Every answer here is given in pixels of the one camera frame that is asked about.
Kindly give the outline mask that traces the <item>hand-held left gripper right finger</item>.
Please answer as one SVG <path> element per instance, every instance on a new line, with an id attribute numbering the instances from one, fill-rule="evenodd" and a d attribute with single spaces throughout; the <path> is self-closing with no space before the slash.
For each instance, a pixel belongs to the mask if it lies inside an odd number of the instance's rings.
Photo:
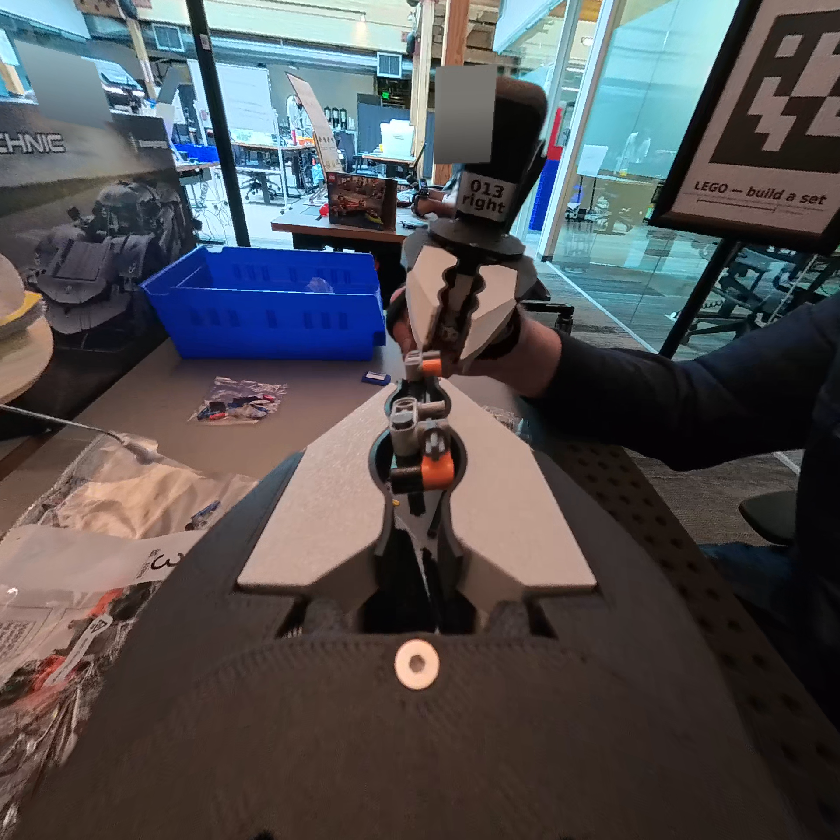
<path id="1" fill-rule="evenodd" d="M 448 502 L 464 558 L 459 590 L 479 610 L 593 592 L 595 576 L 530 446 L 458 387 L 441 386 L 466 456 Z"/>

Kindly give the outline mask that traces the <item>wooden post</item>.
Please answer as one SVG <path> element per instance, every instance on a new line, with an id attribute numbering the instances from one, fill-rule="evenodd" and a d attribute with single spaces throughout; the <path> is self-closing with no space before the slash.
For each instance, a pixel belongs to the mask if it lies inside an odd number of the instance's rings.
<path id="1" fill-rule="evenodd" d="M 429 85 L 432 78 L 434 20 L 436 1 L 408 1 L 413 14 L 413 30 L 406 38 L 411 47 L 412 76 L 410 115 L 414 126 L 413 151 L 418 152 L 427 142 L 427 113 Z M 469 28 L 469 1 L 444 2 L 444 33 L 440 64 L 443 67 L 465 63 Z"/>

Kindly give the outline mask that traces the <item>small clear parts bag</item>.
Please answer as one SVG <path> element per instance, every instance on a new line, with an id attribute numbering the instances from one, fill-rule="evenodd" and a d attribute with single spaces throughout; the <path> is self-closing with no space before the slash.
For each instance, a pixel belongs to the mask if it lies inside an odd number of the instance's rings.
<path id="1" fill-rule="evenodd" d="M 218 375 L 188 422 L 210 427 L 258 424 L 277 413 L 286 393 L 286 384 L 233 380 Z"/>

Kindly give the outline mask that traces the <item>framed marker sign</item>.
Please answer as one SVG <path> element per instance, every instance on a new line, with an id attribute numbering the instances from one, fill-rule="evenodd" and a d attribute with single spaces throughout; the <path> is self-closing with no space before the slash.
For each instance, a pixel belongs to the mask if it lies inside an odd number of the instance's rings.
<path id="1" fill-rule="evenodd" d="M 651 225 L 833 254 L 838 44 L 838 1 L 740 2 Z"/>

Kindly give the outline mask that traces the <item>whiteboard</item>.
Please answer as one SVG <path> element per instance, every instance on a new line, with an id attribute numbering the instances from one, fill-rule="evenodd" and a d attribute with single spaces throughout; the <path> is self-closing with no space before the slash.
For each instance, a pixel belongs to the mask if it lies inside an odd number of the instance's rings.
<path id="1" fill-rule="evenodd" d="M 227 127 L 234 137 L 240 133 L 277 134 L 277 116 L 270 94 L 266 68 L 229 64 L 216 65 Z"/>

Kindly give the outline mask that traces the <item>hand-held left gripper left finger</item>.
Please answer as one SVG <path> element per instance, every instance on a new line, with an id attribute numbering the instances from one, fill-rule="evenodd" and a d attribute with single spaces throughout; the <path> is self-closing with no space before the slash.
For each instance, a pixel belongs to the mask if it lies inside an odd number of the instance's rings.
<path id="1" fill-rule="evenodd" d="M 238 576 L 242 590 L 328 599 L 344 610 L 375 592 L 385 494 L 370 454 L 395 391 L 379 388 L 307 446 Z"/>

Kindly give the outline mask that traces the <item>black office chair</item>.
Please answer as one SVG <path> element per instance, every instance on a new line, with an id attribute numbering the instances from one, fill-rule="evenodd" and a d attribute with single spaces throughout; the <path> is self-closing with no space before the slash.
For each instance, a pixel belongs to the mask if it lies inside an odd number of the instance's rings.
<path id="1" fill-rule="evenodd" d="M 743 247 L 724 269 L 679 343 L 679 353 L 717 349 L 838 293 L 839 252 Z"/>

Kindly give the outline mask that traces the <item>person's right hand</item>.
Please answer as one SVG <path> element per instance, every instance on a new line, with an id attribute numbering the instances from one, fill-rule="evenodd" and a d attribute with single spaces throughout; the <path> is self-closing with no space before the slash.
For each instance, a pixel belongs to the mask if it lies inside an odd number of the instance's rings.
<path id="1" fill-rule="evenodd" d="M 466 375 L 487 377 L 504 384 L 524 397 L 539 397 L 548 388 L 557 371 L 563 350 L 562 337 L 550 327 L 535 321 L 521 308 L 511 318 L 518 324 L 507 333 L 517 338 L 508 345 L 508 352 L 493 350 L 490 358 L 477 358 L 465 366 L 456 362 L 451 352 L 441 350 L 443 377 Z"/>

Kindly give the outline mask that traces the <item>black gear rack assembly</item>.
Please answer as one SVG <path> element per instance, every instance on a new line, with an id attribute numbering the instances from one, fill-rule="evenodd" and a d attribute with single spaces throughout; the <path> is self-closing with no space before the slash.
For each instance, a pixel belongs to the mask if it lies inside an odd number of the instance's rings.
<path id="1" fill-rule="evenodd" d="M 440 499 L 454 485 L 458 459 L 441 353 L 410 351 L 404 364 L 406 374 L 385 406 L 392 448 L 387 483 L 394 497 L 406 498 L 408 513 L 420 518 L 428 499 Z"/>

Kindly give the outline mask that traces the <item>black sign stand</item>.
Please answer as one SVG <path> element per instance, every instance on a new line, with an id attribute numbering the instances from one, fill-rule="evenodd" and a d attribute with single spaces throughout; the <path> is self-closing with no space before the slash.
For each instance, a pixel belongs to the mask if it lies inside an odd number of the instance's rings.
<path id="1" fill-rule="evenodd" d="M 677 314 L 674 325 L 658 351 L 659 356 L 666 359 L 674 357 L 721 273 L 737 257 L 742 245 L 742 241 L 731 237 L 722 238 L 718 242 L 683 308 Z"/>

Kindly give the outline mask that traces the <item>black round stool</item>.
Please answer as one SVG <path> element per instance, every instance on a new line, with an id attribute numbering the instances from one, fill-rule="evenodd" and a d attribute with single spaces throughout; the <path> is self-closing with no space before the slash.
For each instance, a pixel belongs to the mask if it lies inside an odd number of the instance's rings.
<path id="1" fill-rule="evenodd" d="M 781 490 L 740 502 L 739 512 L 750 528 L 773 545 L 795 541 L 796 491 Z"/>

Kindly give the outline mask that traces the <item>toy car set box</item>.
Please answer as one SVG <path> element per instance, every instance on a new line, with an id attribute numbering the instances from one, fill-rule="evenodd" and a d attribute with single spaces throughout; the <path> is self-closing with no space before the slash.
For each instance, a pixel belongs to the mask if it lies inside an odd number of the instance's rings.
<path id="1" fill-rule="evenodd" d="M 41 296 L 54 350 L 12 405 L 72 418 L 155 350 L 165 329 L 142 284 L 196 246 L 162 119 L 101 127 L 2 101 L 1 246 Z"/>

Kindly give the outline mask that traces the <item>clear parts bag white label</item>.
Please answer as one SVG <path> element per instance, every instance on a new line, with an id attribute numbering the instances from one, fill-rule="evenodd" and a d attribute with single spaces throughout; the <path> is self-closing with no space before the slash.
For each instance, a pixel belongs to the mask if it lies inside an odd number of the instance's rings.
<path id="1" fill-rule="evenodd" d="M 10 531 L 2 541 L 2 707 L 114 655 L 204 533 L 132 540 L 34 524 Z"/>

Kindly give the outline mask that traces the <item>crumpled clear plastic bag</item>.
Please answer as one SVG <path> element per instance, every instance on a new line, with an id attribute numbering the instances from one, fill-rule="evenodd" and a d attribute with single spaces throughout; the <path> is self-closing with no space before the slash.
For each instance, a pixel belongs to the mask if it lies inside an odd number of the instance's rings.
<path id="1" fill-rule="evenodd" d="M 257 481 L 207 474 L 160 456 L 141 463 L 128 449 L 100 435 L 16 520 L 124 539 L 202 532 L 230 511 Z"/>

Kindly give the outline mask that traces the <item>blue plastic bin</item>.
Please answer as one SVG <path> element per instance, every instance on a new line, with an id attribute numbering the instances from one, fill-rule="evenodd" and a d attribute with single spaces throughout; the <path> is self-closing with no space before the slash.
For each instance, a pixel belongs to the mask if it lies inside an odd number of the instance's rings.
<path id="1" fill-rule="evenodd" d="M 202 246 L 141 287 L 185 360 L 369 361 L 385 344 L 369 254 Z"/>

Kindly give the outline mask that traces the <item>small toy set box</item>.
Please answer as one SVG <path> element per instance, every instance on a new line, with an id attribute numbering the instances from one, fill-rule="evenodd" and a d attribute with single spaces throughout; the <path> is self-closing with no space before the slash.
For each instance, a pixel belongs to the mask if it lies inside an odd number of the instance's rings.
<path id="1" fill-rule="evenodd" d="M 331 224 L 372 230 L 396 227 L 397 183 L 390 178 L 354 173 L 327 174 Z"/>

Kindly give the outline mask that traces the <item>office chair base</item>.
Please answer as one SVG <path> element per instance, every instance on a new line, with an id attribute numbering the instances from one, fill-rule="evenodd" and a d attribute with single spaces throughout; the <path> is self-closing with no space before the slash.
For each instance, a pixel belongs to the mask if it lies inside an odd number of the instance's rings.
<path id="1" fill-rule="evenodd" d="M 574 326 L 575 307 L 556 301 L 524 300 L 521 309 L 528 317 L 550 328 L 559 335 L 571 334 Z"/>

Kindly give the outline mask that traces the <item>background wooden desk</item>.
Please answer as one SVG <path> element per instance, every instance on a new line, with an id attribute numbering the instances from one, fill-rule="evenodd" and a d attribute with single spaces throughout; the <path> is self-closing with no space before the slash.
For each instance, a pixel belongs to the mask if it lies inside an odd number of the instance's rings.
<path id="1" fill-rule="evenodd" d="M 395 227 L 372 229 L 352 225 L 332 224 L 328 217 L 309 204 L 299 204 L 275 217 L 270 228 L 277 234 L 289 234 L 294 249 L 349 250 L 376 253 L 379 250 L 397 254 L 406 236 L 424 228 L 426 222 L 408 208 L 396 210 Z"/>

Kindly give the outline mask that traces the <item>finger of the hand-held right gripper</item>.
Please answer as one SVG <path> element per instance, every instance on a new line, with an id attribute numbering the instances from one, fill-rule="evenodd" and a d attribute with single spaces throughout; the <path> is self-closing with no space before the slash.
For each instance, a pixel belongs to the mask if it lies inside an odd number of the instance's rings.
<path id="1" fill-rule="evenodd" d="M 448 289 L 447 275 L 456 267 L 456 256 L 442 248 L 425 245 L 406 274 L 406 308 L 416 347 L 432 349 L 442 298 Z"/>
<path id="2" fill-rule="evenodd" d="M 494 361 L 518 340 L 518 272 L 509 266 L 459 269 L 448 293 L 448 326 L 455 330 L 451 368 L 465 374 L 478 361 Z"/>

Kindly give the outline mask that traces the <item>clear bag of dark parts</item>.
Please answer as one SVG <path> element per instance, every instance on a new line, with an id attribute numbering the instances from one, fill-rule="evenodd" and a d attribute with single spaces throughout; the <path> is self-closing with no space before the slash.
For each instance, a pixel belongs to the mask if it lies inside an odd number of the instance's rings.
<path id="1" fill-rule="evenodd" d="M 68 679 L 48 686 L 64 658 L 55 654 L 17 668 L 1 692 L 1 837 L 44 778 L 76 746 L 116 655 L 86 656 Z"/>

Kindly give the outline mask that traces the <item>black vertical pole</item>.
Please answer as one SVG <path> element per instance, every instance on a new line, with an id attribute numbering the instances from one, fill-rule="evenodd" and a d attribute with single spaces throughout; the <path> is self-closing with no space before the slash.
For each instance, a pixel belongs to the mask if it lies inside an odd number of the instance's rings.
<path id="1" fill-rule="evenodd" d="M 247 220 L 238 185 L 233 145 L 230 139 L 224 98 L 217 74 L 213 44 L 209 32 L 206 9 L 203 1 L 185 1 L 190 28 L 196 49 L 213 136 L 219 157 L 235 241 L 238 247 L 251 246 Z"/>

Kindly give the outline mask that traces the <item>black perforated board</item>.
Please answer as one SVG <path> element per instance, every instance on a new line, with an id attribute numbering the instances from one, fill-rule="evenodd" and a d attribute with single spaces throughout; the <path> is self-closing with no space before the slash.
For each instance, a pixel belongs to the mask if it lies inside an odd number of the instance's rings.
<path id="1" fill-rule="evenodd" d="M 838 731 L 644 473 L 619 447 L 562 437 L 539 447 L 644 549 L 678 594 L 805 837 L 838 839 Z"/>

